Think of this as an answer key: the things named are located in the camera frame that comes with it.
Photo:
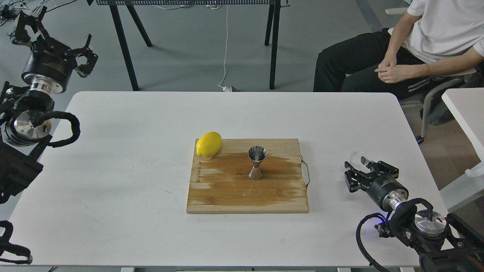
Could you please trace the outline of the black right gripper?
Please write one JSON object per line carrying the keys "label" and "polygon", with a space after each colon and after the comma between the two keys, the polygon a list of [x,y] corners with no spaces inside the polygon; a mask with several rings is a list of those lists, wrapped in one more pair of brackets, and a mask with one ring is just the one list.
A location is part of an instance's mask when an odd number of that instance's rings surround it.
{"label": "black right gripper", "polygon": [[408,200],[408,190],[396,180],[399,176],[396,167],[383,161],[371,161],[370,173],[355,169],[348,161],[344,162],[344,167],[344,180],[349,192],[365,191],[382,211],[392,212]]}

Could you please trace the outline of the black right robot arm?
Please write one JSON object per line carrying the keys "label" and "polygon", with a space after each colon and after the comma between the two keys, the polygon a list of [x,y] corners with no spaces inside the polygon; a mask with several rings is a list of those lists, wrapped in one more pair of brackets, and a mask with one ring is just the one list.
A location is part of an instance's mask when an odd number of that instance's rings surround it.
{"label": "black right robot arm", "polygon": [[365,173],[349,162],[345,181],[350,192],[365,191],[386,216],[373,213],[364,217],[356,229],[356,241],[369,265],[381,272],[386,269],[366,251],[361,239],[363,224],[380,219],[374,227],[383,238],[396,237],[416,251],[424,272],[482,272],[483,237],[473,231],[458,216],[446,216],[422,198],[409,199],[408,190],[397,181],[399,170],[383,161],[370,161]]}

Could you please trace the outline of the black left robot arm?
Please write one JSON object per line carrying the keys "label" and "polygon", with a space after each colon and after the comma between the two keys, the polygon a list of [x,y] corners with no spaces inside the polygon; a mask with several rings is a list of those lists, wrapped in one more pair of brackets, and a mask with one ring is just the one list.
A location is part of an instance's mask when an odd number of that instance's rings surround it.
{"label": "black left robot arm", "polygon": [[73,144],[80,137],[78,118],[54,110],[52,95],[66,91],[73,72],[91,74],[98,55],[85,45],[72,49],[49,35],[42,20],[47,7],[32,14],[19,12],[11,42],[30,49],[19,87],[5,82],[1,91],[0,191],[1,203],[17,196],[43,170],[39,158],[46,147]]}

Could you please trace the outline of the person's left hand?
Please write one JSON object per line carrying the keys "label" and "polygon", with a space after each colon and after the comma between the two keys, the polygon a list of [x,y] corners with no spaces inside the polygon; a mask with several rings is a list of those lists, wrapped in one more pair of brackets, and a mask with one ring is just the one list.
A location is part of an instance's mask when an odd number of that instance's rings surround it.
{"label": "person's left hand", "polygon": [[427,64],[398,64],[379,67],[375,69],[375,72],[377,73],[377,77],[386,84],[394,84],[408,79],[430,76],[430,70]]}

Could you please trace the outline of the person's right hand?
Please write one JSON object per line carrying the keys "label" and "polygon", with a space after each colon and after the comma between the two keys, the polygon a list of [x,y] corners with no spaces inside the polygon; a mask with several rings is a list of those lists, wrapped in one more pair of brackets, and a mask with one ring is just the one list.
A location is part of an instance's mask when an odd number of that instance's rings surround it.
{"label": "person's right hand", "polygon": [[380,77],[383,72],[386,72],[390,67],[396,66],[396,64],[396,56],[385,56],[382,62],[377,66],[377,69],[375,69],[375,72],[377,73],[378,77]]}

